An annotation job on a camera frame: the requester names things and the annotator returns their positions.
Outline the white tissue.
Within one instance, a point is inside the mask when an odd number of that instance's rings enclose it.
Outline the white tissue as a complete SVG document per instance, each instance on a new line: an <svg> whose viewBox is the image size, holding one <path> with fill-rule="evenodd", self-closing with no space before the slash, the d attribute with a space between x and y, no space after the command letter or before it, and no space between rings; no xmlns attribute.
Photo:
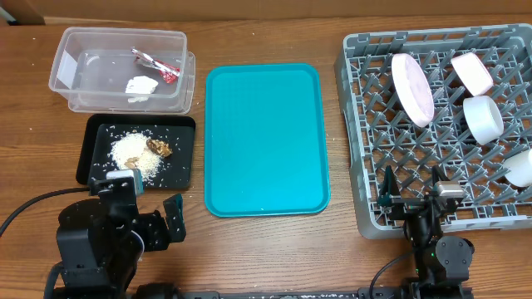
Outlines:
<svg viewBox="0 0 532 299"><path fill-rule="evenodd" d="M136 103L148 100L147 95L152 94L159 85L158 81L148 76L135 76L126 85L125 93L141 94L141 96L130 97L129 103Z"/></svg>

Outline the grey-blue bowl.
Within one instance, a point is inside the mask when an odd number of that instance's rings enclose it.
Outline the grey-blue bowl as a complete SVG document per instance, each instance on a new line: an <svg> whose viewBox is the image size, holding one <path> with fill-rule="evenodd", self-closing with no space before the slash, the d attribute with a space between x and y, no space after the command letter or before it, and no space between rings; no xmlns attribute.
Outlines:
<svg viewBox="0 0 532 299"><path fill-rule="evenodd" d="M498 139L504 131L500 110L489 96L475 96L463 101L466 124L479 145Z"/></svg>

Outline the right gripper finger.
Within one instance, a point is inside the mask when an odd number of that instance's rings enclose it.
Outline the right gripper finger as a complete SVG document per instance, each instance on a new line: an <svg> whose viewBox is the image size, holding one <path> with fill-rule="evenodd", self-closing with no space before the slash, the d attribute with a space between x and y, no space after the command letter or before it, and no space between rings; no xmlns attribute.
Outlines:
<svg viewBox="0 0 532 299"><path fill-rule="evenodd" d="M434 165L431 167L431 182L433 185L436 185L438 182L447 181L447 176L444 173L443 169L439 165Z"/></svg>
<svg viewBox="0 0 532 299"><path fill-rule="evenodd" d="M400 198L401 193L397 185L397 178L392 171L392 167L388 165L385 168L384 179L379 189L377 203L380 206L392 206Z"/></svg>

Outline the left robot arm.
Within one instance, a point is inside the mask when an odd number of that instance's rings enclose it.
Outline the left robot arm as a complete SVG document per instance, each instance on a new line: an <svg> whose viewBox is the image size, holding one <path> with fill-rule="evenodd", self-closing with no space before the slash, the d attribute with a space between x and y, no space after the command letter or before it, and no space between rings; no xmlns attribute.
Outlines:
<svg viewBox="0 0 532 299"><path fill-rule="evenodd" d="M140 213L142 185L133 177L97 180L89 191L90 199L59 214L62 259L48 275L46 298L126 298L141 256L185 239L180 194L163 202L163 213Z"/></svg>

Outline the red silver wrapper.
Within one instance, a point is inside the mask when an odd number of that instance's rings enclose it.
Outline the red silver wrapper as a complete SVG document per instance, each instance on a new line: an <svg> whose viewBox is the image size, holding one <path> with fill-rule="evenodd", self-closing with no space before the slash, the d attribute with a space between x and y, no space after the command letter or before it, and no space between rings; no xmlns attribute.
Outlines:
<svg viewBox="0 0 532 299"><path fill-rule="evenodd" d="M157 70L167 84L172 84L178 81L180 77L180 68L156 60L134 47L131 48L131 52L135 55L135 63Z"/></svg>

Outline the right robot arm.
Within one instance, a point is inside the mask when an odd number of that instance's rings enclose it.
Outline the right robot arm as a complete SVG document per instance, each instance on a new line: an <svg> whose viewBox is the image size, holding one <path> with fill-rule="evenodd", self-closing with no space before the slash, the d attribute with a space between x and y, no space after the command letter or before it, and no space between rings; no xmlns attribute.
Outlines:
<svg viewBox="0 0 532 299"><path fill-rule="evenodd" d="M390 261L376 273L369 287L374 297L377 279L391 266L414 257L416 276L408 277L392 291L394 298L472 298L472 290L462 287L469 279L475 247L471 241L446 236L441 219L454 213L465 197L464 189L451 181L439 166L431 169L432 189L418 198L401 196L391 166L385 168L377 203L387 209L391 220L403 222L411 251Z"/></svg>

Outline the white cup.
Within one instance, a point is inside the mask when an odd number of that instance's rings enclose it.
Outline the white cup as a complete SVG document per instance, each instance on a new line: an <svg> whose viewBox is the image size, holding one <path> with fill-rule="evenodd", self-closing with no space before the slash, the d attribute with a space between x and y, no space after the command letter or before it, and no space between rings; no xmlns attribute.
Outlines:
<svg viewBox="0 0 532 299"><path fill-rule="evenodd" d="M505 177L511 184L517 187L531 185L532 157L530 149L508 158L503 163L503 167L509 170Z"/></svg>

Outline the pink bowl with crumbs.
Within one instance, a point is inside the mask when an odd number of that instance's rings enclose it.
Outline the pink bowl with crumbs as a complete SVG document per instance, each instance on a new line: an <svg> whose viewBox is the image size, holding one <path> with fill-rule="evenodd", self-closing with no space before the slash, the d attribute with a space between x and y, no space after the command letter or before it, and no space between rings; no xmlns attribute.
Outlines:
<svg viewBox="0 0 532 299"><path fill-rule="evenodd" d="M494 85L487 68L473 52L453 57L451 64L465 88L473 96L484 95Z"/></svg>

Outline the brown food scrap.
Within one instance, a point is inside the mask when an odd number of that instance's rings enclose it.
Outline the brown food scrap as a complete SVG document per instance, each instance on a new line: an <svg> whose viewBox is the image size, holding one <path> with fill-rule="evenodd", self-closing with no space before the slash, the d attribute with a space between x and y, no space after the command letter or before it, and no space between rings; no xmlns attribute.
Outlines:
<svg viewBox="0 0 532 299"><path fill-rule="evenodd" d="M173 150L170 148L170 145L162 140L148 139L146 141L146 146L151 152L159 155L162 158L168 158L173 154Z"/></svg>

